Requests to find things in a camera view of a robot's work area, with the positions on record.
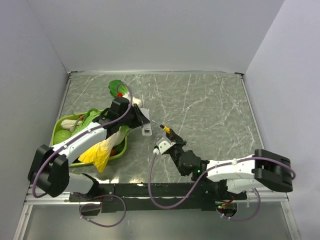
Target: white wall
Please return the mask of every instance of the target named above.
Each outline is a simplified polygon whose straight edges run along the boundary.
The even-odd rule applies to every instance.
[[[26,0],[0,7],[0,235],[12,239],[35,150],[49,143],[67,73]]]
[[[28,0],[68,71],[244,73],[284,0]]]
[[[320,1],[286,0],[245,85],[268,150],[297,173],[289,199],[303,239],[320,239]]]

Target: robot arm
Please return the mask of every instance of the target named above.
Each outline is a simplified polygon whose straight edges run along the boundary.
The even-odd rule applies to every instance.
[[[28,174],[28,180],[33,183],[41,166],[54,154],[52,160],[45,166],[39,175],[37,187],[52,197],[64,191],[88,194],[97,190],[98,182],[86,174],[69,173],[69,166],[86,150],[93,145],[107,139],[116,133],[121,126],[132,129],[141,127],[142,135],[152,134],[149,120],[149,111],[134,104],[129,112],[119,121],[102,127],[124,114],[128,109],[129,100],[117,97],[112,101],[111,107],[106,108],[85,129],[78,132],[67,141],[48,147],[40,146]]]
[[[226,191],[233,194],[260,187],[267,187],[272,191],[283,193],[293,191],[291,172],[279,165],[291,167],[291,161],[284,156],[264,149],[257,149],[254,154],[246,158],[268,158],[275,160],[275,162],[255,159],[238,162],[243,158],[224,161],[202,160],[193,151],[184,151],[183,146],[186,144],[187,142],[170,128],[169,133],[166,133],[166,136],[156,143],[156,148],[161,154],[171,156],[182,176],[192,174],[192,181],[196,181],[206,169],[210,168],[211,170],[204,175],[203,179],[206,177],[212,182],[219,182],[221,188],[224,186]],[[215,166],[222,163],[230,164],[215,169]]]

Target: cabbage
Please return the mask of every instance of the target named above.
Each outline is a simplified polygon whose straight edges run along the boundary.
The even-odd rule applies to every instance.
[[[109,82],[109,89],[110,94],[114,96],[115,98],[118,96],[117,87],[120,83],[123,83],[121,80],[116,79]],[[127,92],[129,92],[128,88],[125,85],[120,85],[118,88],[119,93],[122,93],[122,95],[125,95]]]
[[[59,130],[53,136],[53,145],[60,144],[71,137],[71,132],[69,130]]]
[[[86,114],[84,119],[82,120],[82,123],[73,131],[73,133],[71,134],[71,136],[76,135],[77,133],[81,132],[83,129],[85,129],[92,121],[93,119],[95,119],[96,117],[98,117],[100,115],[100,111],[95,109],[95,108],[91,108]]]

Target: gray marble table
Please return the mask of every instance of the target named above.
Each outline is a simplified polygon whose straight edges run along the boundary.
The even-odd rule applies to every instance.
[[[151,119],[174,129],[187,141],[185,150],[193,150],[204,160],[245,157],[261,148],[238,74],[73,74],[61,117],[109,107],[113,97],[108,84],[115,79],[131,87],[143,107],[150,109]],[[74,167],[70,172],[87,173],[101,183],[147,183],[155,143],[165,134],[156,124],[151,127],[151,137],[142,136],[140,128],[132,130],[125,154],[109,161],[103,173],[93,165]],[[156,159],[152,182],[190,181],[190,176],[180,176],[168,155]]]

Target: green basket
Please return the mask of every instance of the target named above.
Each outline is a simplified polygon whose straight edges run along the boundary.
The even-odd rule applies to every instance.
[[[68,120],[77,120],[79,118],[79,115],[85,115],[85,114],[87,114],[87,113],[86,112],[82,112],[82,113],[78,113],[78,114],[75,114],[75,115],[69,115],[69,116],[64,116],[64,117],[60,118],[54,125],[50,146],[53,145],[53,139],[54,139],[54,135],[56,134],[56,132],[63,129],[61,127],[61,123],[62,123],[63,120],[66,120],[66,119],[68,119]],[[120,143],[121,145],[123,145],[122,151],[120,153],[118,153],[117,155],[109,157],[108,161],[120,158],[125,153],[125,151],[127,149],[127,143],[128,143],[127,136],[125,136],[124,140]],[[75,163],[72,163],[70,165],[70,167],[71,168],[72,167],[81,167],[81,166],[91,165],[91,164],[92,164],[92,162],[90,162],[90,163],[75,162]]]

